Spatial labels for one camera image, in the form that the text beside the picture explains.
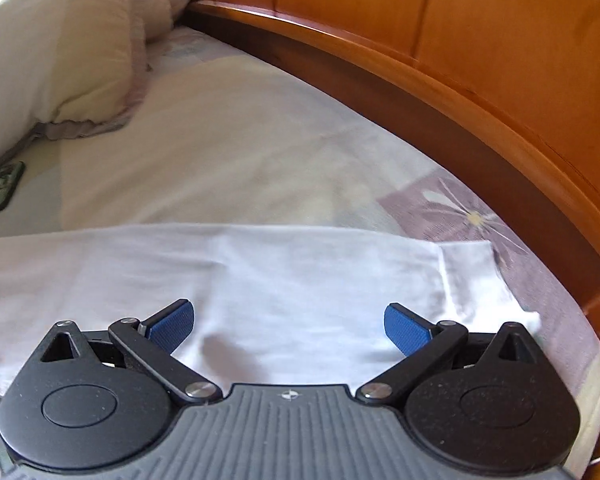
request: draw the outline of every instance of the wooden bed frame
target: wooden bed frame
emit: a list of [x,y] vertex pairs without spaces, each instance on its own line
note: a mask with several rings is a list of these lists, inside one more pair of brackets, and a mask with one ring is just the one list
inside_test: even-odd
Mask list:
[[455,174],[600,338],[600,0],[201,0],[184,22]]

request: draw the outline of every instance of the blue gripper pad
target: blue gripper pad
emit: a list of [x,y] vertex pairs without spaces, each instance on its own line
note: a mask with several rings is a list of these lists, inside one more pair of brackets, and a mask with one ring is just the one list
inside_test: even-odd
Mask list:
[[428,327],[422,326],[393,305],[389,305],[384,311],[384,333],[406,357],[432,339]]
[[179,300],[180,305],[152,326],[148,326],[144,336],[165,352],[172,353],[193,330],[193,305],[190,301]]

